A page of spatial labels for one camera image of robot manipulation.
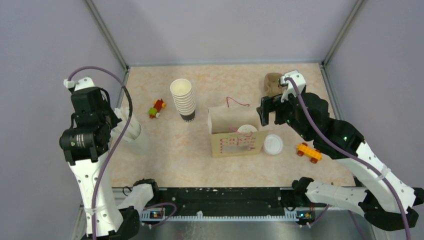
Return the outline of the cream Cakes paper bag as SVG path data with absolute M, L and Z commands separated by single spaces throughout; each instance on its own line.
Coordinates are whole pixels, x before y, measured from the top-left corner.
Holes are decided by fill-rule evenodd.
M 207 125 L 211 154 L 214 158 L 256 155 L 261 151 L 269 131 L 262 128 L 257 104 L 214 106 L 208 108 Z M 253 125 L 256 132 L 241 133 L 242 125 Z

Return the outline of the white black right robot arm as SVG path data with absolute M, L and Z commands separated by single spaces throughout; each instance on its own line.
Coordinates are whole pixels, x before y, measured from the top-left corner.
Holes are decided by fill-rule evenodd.
M 256 110 L 263 126 L 269 123 L 270 113 L 275 113 L 275 124 L 290 126 L 361 183 L 360 187 L 336 187 L 302 177 L 293 182 L 297 205 L 312 202 L 343 208 L 389 232 L 415 227 L 419 214 L 414 207 L 423 204 L 424 190 L 396 177 L 351 123 L 331 118 L 326 100 L 311 92 L 265 96 Z

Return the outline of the white plastic cup lid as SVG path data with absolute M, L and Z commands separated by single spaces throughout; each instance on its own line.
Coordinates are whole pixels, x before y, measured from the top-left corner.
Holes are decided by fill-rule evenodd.
M 244 125 L 240 126 L 237 129 L 237 131 L 239 133 L 251 133 L 251 132 L 257 132 L 258 129 L 255 126 L 251 125 L 251 124 L 244 124 Z

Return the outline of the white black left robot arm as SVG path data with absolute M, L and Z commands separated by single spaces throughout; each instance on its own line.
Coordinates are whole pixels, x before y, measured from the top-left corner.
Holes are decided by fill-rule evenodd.
M 99 177 L 109 152 L 111 130 L 120 119 L 112 111 L 109 94 L 91 86 L 71 93 L 71 126 L 59 139 L 79 185 L 86 214 L 84 240 L 129 240 L 140 229 L 140 213 L 160 202 L 154 179 L 137 181 L 121 204 L 116 204 L 107 171 Z

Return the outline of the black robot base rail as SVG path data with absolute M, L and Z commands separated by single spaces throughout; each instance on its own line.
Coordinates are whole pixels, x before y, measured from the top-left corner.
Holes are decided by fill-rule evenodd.
M 306 197 L 295 194 L 289 187 L 168 187 L 160 188 L 152 179 L 142 179 L 133 185 L 150 184 L 153 198 L 147 206 L 172 203 L 164 206 L 166 214 L 174 217 L 281 217 L 295 210 L 324 207 L 311 203 Z

